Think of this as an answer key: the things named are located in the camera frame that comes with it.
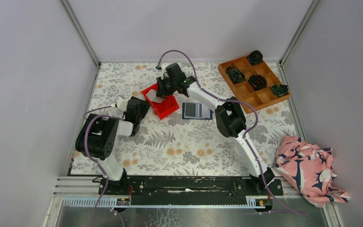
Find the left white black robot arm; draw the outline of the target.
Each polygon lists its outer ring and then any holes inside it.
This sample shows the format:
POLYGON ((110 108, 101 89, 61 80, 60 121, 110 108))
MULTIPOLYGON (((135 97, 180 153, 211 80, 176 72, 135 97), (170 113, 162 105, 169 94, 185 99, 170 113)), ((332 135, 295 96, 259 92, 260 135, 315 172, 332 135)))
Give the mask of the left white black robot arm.
POLYGON ((134 96, 130 99, 119 96, 115 103, 84 114, 86 122, 76 138, 75 149, 97 164, 103 177, 110 181, 110 189, 116 194, 123 194, 128 187, 127 180, 122 178, 126 171, 112 153, 116 139, 119 136, 135 136, 149 108, 148 101, 134 96), (123 116, 119 118, 93 113, 107 108, 117 108, 123 111, 123 116))

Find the red plastic bin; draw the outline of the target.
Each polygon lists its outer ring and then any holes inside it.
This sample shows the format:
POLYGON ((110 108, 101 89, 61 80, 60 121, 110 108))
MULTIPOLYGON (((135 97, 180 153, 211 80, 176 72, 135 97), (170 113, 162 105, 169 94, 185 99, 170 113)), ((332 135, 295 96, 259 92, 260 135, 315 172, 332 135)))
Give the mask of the red plastic bin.
POLYGON ((179 109, 179 105, 173 95, 165 98, 156 97, 156 92, 158 90, 158 85, 153 84, 148 88, 141 91, 144 98, 150 103, 155 114, 159 119, 164 119, 173 112, 179 109))

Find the navy blue card holder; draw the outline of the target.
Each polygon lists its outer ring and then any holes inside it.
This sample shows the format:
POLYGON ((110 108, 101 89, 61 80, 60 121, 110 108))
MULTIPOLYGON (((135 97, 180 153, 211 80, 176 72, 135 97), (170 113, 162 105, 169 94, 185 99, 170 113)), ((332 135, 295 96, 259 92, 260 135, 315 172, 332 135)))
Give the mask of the navy blue card holder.
POLYGON ((182 103, 182 119, 212 120, 213 111, 201 103, 182 103))

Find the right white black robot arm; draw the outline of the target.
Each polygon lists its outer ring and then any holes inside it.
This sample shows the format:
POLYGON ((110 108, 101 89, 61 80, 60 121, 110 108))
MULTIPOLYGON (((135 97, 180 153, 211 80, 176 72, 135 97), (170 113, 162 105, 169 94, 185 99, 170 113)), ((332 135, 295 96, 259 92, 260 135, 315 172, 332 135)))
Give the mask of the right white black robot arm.
POLYGON ((161 72, 157 77, 157 97, 165 98, 175 92, 194 99, 215 113, 218 131, 230 138, 245 162, 249 165, 249 176, 253 178, 252 188, 256 194, 263 195, 271 188, 275 179, 273 171, 260 157, 249 138, 249 128, 241 105, 244 103, 235 97, 221 98, 218 94, 200 85, 197 76, 187 77, 179 64, 172 63, 163 67, 160 63, 156 69, 161 72))

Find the wooden compartment tray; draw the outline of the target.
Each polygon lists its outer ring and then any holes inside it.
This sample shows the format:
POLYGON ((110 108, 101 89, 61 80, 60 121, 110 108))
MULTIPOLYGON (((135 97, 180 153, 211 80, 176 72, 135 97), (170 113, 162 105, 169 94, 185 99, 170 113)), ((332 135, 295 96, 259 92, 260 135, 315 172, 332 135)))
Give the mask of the wooden compartment tray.
POLYGON ((239 100, 256 111, 287 100, 291 94, 287 85, 264 61, 250 61, 248 55, 220 63, 218 70, 239 100))

